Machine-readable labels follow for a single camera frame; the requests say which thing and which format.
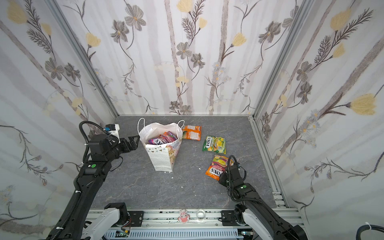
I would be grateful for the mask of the green yellow Fox's candy bag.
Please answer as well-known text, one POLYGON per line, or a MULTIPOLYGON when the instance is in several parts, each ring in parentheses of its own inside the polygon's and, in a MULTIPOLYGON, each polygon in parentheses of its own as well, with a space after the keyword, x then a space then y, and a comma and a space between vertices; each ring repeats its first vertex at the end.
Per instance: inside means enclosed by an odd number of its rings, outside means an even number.
POLYGON ((222 137, 207 136, 203 144, 203 151, 226 154, 226 139, 222 137))

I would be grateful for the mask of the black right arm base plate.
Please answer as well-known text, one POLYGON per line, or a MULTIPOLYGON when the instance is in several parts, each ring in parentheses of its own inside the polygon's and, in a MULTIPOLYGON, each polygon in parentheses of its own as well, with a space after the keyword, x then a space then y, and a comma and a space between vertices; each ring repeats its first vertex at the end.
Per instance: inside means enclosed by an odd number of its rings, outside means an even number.
POLYGON ((249 226, 260 227, 261 221, 250 209, 234 209, 221 211, 221 218, 223 226, 249 226))

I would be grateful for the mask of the red orange Fox's candy bag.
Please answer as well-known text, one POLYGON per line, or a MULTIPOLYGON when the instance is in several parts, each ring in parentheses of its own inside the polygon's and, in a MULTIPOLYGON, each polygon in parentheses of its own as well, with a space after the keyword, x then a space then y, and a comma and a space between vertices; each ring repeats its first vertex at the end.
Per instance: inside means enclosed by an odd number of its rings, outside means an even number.
POLYGON ((228 160, 225 156, 215 155, 206 171, 206 175, 218 181, 228 166, 228 160))

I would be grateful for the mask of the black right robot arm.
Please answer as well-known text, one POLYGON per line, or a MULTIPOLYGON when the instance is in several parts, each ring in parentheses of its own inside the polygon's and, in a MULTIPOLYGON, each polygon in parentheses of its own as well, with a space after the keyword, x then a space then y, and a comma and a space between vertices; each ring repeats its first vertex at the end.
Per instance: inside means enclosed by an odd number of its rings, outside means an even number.
POLYGON ((235 208, 222 211, 219 220, 223 226, 249 226, 255 232, 253 239, 259 240, 306 240, 307 234, 299 225, 291 225, 270 208, 256 189, 245 183, 237 159, 229 156, 228 166, 219 183, 227 188, 235 208))

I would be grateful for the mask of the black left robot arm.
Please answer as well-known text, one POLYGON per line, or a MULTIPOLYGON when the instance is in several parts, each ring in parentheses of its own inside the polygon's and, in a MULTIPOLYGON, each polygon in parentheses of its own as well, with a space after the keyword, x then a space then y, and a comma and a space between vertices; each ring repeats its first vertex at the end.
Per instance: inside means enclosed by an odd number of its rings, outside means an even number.
POLYGON ((86 225, 96 194, 108 173, 113 171, 112 162, 136 150, 140 136, 119 138, 118 125, 102 128, 91 121, 80 122, 79 130, 86 141, 83 165, 74 179, 75 190, 66 209, 48 234, 49 240, 100 240, 113 225, 122 227, 131 220, 126 204, 112 203, 101 216, 86 225))

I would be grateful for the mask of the white cartoon paper bag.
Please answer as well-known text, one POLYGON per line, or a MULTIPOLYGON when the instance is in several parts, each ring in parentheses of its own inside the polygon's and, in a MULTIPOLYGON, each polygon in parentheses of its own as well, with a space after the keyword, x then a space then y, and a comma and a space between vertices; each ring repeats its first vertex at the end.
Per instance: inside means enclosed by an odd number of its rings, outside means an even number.
POLYGON ((140 141, 143 144, 156 171, 172 172, 176 157, 179 153, 185 121, 180 120, 178 123, 170 123, 162 125, 160 123, 151 123, 146 125, 145 119, 140 118, 137 124, 137 131, 140 141), (178 139, 169 144, 151 145, 148 143, 150 139, 156 138, 164 132, 172 132, 178 139))

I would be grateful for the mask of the small orange snack packet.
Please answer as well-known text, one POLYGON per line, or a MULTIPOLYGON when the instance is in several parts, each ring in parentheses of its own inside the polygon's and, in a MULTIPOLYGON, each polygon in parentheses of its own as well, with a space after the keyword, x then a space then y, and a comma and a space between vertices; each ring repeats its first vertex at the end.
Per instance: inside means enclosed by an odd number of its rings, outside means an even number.
POLYGON ((201 140, 202 135, 202 127, 201 126, 193 126, 193 125, 186 125, 183 126, 183 139, 187 140, 201 140))

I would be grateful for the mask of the pink pig sticker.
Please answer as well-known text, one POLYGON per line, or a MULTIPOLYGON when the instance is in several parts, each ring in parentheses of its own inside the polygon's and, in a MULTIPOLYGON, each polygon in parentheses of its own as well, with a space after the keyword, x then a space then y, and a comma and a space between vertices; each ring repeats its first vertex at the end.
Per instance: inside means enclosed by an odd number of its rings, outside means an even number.
POLYGON ((179 223, 187 223, 190 220, 190 215, 186 209, 180 210, 180 215, 178 217, 179 223))

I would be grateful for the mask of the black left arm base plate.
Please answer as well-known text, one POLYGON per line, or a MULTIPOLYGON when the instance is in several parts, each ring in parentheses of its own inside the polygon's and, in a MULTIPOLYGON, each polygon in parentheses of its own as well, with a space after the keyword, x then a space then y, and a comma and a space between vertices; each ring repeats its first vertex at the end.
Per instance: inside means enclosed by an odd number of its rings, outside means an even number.
POLYGON ((144 211, 128 211, 129 227, 141 227, 144 219, 144 211))

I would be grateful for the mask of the purple Fox's berries bag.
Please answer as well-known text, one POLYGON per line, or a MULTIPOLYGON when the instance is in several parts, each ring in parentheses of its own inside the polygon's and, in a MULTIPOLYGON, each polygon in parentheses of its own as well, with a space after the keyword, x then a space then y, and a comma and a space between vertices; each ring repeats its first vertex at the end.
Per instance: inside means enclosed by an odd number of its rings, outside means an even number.
POLYGON ((148 141, 149 144, 151 145, 162 145, 162 144, 169 144, 174 141, 176 141, 178 137, 174 135, 172 132, 164 132, 163 134, 159 135, 156 138, 150 139, 148 141))

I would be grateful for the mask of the clear round suction cup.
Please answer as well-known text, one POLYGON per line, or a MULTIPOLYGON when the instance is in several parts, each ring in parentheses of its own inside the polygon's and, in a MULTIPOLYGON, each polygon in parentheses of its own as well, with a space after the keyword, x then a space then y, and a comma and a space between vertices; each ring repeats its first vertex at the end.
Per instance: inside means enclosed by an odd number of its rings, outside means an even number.
POLYGON ((199 221, 203 221, 206 218, 206 211, 203 209, 199 209, 196 212, 196 216, 199 221))

